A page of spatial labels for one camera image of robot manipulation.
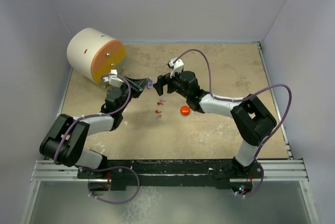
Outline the purple earbud charging case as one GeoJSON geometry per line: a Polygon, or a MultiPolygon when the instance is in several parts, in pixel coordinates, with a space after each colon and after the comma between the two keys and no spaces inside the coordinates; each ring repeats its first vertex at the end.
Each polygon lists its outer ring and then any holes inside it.
{"type": "Polygon", "coordinates": [[[153,80],[151,78],[147,78],[147,89],[153,88],[153,80]]]}

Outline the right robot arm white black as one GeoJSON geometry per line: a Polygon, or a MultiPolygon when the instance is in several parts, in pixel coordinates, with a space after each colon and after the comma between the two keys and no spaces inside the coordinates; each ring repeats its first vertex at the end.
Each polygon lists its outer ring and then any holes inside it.
{"type": "Polygon", "coordinates": [[[242,143],[234,159],[233,173],[237,177],[246,177],[251,172],[251,164],[255,159],[261,142],[270,135],[277,122],[265,105],[257,98],[214,99],[210,92],[198,85],[194,72],[183,71],[158,76],[153,87],[158,95],[163,95],[163,87],[167,92],[176,92],[186,99],[189,108],[199,113],[218,114],[232,118],[242,137],[242,143]]]}

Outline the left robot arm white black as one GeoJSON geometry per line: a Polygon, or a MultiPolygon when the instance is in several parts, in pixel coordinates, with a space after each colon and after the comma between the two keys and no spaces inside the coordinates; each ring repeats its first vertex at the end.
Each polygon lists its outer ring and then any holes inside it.
{"type": "Polygon", "coordinates": [[[102,154],[84,148],[86,138],[100,132],[116,130],[123,120],[122,113],[131,99],[138,98],[150,78],[125,77],[119,87],[107,91],[100,113],[81,117],[60,114],[43,139],[39,152],[57,165],[88,167],[96,178],[107,174],[108,166],[102,154]]]}

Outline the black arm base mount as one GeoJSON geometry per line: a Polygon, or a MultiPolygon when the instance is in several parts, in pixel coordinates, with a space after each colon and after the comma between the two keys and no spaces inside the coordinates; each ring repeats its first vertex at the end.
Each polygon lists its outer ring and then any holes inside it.
{"type": "Polygon", "coordinates": [[[104,157],[96,169],[80,167],[77,176],[91,181],[107,180],[112,191],[140,185],[214,187],[246,193],[252,190],[252,180],[263,178],[264,171],[256,161],[242,167],[234,159],[109,160],[104,157]]]}

